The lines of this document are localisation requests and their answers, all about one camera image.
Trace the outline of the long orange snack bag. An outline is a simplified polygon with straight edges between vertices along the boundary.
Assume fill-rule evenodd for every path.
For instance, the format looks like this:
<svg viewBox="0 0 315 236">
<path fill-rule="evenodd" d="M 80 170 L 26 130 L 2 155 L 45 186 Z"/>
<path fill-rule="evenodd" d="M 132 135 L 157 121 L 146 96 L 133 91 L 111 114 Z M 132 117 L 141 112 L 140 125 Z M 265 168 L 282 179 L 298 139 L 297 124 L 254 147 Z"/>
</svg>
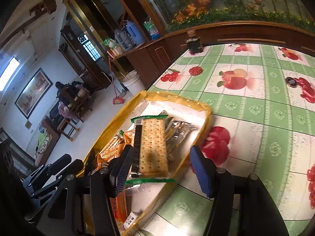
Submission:
<svg viewBox="0 0 315 236">
<path fill-rule="evenodd" d="M 125 146 L 131 146 L 133 142 L 133 130 L 119 131 L 97 155 L 97 167 L 95 170 L 98 171 L 102 168 L 112 169 L 122 155 Z"/>
</svg>

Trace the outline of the clear cracker stack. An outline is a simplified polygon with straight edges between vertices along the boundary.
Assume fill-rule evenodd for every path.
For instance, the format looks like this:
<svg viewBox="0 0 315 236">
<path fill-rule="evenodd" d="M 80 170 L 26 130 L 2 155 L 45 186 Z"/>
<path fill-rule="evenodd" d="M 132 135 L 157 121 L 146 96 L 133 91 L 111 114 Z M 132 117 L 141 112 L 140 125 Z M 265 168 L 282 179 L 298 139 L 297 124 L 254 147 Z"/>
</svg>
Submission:
<svg viewBox="0 0 315 236">
<path fill-rule="evenodd" d="M 169 172 L 165 118 L 162 115 L 146 115 L 131 119 L 134 125 L 134 153 L 125 186 L 175 182 Z"/>
</svg>

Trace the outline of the orange cracker package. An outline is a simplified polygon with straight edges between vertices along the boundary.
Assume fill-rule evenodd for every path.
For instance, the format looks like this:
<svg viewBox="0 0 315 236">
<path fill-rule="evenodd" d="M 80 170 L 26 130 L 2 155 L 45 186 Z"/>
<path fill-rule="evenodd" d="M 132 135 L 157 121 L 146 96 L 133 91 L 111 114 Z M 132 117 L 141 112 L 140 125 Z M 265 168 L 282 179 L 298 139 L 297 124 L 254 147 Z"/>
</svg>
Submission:
<svg viewBox="0 0 315 236">
<path fill-rule="evenodd" d="M 116 222 L 123 225 L 128 217 L 125 191 L 120 192 L 115 198 L 110 198 L 110 203 Z"/>
</svg>

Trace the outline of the yellow rimmed white tray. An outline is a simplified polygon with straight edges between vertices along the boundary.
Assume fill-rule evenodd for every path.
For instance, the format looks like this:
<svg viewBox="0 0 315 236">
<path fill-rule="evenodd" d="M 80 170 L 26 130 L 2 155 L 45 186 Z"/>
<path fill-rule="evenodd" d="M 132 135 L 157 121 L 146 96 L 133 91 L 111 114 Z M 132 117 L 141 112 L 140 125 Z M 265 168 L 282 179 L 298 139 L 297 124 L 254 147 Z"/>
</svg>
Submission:
<svg viewBox="0 0 315 236">
<path fill-rule="evenodd" d="M 169 197 L 190 165 L 190 147 L 208 135 L 209 105 L 169 92 L 141 91 L 112 119 L 84 158 L 91 168 L 95 235 L 120 235 L 129 185 L 158 183 L 160 191 L 124 235 L 134 234 Z"/>
</svg>

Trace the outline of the wooden chair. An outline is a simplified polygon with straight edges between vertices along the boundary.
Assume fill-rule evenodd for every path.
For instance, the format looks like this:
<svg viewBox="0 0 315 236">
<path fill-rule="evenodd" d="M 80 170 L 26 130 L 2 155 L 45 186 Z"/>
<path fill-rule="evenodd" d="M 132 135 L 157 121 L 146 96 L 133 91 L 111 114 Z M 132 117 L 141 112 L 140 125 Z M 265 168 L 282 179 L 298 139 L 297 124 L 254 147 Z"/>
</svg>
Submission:
<svg viewBox="0 0 315 236">
<path fill-rule="evenodd" d="M 90 107 L 90 92 L 81 85 L 67 85 L 57 95 L 59 100 L 58 112 L 63 116 L 57 131 L 73 142 L 73 135 L 80 129 L 75 121 L 84 122 L 85 114 L 92 111 Z"/>
</svg>

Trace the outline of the silver foil snack bag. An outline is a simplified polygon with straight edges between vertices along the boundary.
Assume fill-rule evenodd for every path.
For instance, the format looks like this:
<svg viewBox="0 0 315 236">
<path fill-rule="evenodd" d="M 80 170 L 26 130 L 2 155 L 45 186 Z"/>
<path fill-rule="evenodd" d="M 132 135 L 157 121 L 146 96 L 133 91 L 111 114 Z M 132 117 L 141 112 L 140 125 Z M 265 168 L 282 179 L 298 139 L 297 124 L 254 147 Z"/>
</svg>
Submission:
<svg viewBox="0 0 315 236">
<path fill-rule="evenodd" d="M 165 118 L 165 133 L 166 133 L 166 150 L 168 162 L 173 161 L 172 153 L 186 139 L 190 132 L 197 128 L 188 122 L 176 120 L 174 116 L 170 116 L 165 110 L 160 115 Z"/>
</svg>

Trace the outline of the framed painting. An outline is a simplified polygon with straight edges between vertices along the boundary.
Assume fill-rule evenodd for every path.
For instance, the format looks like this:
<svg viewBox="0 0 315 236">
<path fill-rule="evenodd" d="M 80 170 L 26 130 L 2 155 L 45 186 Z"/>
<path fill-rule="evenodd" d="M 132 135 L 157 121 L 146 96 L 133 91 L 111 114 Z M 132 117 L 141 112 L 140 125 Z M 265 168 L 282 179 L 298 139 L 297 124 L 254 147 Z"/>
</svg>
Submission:
<svg viewBox="0 0 315 236">
<path fill-rule="evenodd" d="M 29 80 L 27 85 L 23 88 L 14 103 L 26 119 L 29 119 L 32 112 L 38 105 L 38 102 L 51 86 L 52 81 L 42 68 L 39 68 Z"/>
</svg>

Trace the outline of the seated person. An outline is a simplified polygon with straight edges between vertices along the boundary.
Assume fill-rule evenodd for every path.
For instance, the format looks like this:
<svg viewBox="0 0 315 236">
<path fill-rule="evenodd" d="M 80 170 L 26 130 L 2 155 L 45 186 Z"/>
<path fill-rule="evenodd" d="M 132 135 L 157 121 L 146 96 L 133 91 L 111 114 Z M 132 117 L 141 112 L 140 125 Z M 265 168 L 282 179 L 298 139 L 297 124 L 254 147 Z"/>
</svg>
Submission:
<svg viewBox="0 0 315 236">
<path fill-rule="evenodd" d="M 56 82 L 56 98 L 58 102 L 58 112 L 67 119 L 82 120 L 81 117 L 88 109 L 88 103 L 91 95 L 83 83 L 73 81 L 72 83 L 63 84 Z"/>
</svg>

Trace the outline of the white plastic bucket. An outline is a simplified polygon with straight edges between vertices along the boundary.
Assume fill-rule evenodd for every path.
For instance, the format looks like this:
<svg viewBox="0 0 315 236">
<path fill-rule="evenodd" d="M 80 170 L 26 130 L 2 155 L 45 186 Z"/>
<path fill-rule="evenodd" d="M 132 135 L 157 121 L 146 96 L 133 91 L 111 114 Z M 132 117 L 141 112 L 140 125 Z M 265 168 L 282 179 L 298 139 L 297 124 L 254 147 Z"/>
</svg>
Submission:
<svg viewBox="0 0 315 236">
<path fill-rule="evenodd" d="M 122 84 L 129 90 L 132 95 L 137 95 L 139 92 L 145 90 L 146 86 L 140 79 L 138 73 L 133 70 L 124 76 Z"/>
</svg>

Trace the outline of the green fruit tablecloth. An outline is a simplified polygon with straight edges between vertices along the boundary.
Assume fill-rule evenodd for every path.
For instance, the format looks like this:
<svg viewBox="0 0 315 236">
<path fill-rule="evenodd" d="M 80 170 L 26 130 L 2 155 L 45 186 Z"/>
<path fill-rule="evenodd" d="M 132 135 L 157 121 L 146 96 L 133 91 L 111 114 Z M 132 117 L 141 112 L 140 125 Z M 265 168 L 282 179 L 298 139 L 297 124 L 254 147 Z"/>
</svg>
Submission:
<svg viewBox="0 0 315 236">
<path fill-rule="evenodd" d="M 298 87 L 286 85 L 293 77 Z M 290 235 L 314 216 L 314 57 L 266 44 L 206 46 L 184 52 L 150 86 L 211 106 L 214 125 L 230 134 L 223 164 L 257 174 Z"/>
</svg>

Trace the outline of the grey thermos flask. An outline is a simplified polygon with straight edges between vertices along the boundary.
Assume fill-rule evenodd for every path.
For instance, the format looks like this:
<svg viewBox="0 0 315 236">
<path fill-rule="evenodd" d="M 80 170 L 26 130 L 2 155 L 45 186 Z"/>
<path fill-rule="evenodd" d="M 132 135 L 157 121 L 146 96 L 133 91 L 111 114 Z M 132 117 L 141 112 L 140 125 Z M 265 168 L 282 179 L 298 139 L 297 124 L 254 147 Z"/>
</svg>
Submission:
<svg viewBox="0 0 315 236">
<path fill-rule="evenodd" d="M 132 40 L 125 30 L 115 29 L 115 41 L 122 46 L 125 51 L 128 51 L 134 47 Z"/>
</svg>

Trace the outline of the blue thermos flask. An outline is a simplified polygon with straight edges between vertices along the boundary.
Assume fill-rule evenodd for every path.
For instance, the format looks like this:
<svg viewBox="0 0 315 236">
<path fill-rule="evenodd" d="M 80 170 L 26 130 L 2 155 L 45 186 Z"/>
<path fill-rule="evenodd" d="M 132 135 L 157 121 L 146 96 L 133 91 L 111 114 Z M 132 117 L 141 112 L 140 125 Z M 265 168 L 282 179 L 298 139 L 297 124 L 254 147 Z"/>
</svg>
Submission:
<svg viewBox="0 0 315 236">
<path fill-rule="evenodd" d="M 126 29 L 137 46 L 145 43 L 144 36 L 132 21 L 126 22 Z"/>
</svg>

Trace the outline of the dark glass jar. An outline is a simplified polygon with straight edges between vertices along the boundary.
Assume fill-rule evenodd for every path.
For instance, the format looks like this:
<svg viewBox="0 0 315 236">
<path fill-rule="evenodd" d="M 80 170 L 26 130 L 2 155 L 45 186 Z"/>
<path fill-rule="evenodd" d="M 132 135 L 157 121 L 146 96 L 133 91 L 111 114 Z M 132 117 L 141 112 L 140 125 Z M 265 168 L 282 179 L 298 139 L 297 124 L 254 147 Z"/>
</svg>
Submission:
<svg viewBox="0 0 315 236">
<path fill-rule="evenodd" d="M 203 52 L 203 46 L 200 38 L 196 35 L 195 29 L 187 31 L 188 39 L 185 41 L 190 54 L 197 54 Z"/>
</svg>

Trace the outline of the flower aquarium cabinet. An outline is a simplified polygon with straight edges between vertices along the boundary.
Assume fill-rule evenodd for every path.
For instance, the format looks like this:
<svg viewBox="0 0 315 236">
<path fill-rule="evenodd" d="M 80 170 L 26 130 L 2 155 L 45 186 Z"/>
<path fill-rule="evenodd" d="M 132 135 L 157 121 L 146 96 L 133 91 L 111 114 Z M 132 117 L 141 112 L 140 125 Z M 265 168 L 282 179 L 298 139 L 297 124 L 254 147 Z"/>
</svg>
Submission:
<svg viewBox="0 0 315 236">
<path fill-rule="evenodd" d="M 71 17 L 92 39 L 116 74 L 133 68 L 145 85 L 185 49 L 187 31 L 203 44 L 253 42 L 282 45 L 314 55 L 314 0 L 64 0 Z M 150 17 L 161 37 L 144 27 Z M 132 21 L 144 36 L 136 45 L 126 29 Z M 125 51 L 115 29 L 125 30 L 134 47 Z"/>
</svg>

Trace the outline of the clear plastic bag on shelf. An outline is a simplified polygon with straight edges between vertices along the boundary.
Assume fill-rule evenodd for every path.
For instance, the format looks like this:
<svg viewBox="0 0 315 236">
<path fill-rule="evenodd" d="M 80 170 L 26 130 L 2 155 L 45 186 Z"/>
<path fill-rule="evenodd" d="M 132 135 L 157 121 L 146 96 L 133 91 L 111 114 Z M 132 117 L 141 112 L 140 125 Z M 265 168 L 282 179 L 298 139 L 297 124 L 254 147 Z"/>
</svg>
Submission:
<svg viewBox="0 0 315 236">
<path fill-rule="evenodd" d="M 147 17 L 145 22 L 144 22 L 144 27 L 150 34 L 150 37 L 152 40 L 159 39 L 161 37 L 160 32 L 158 31 L 157 27 L 153 23 L 150 17 Z"/>
</svg>

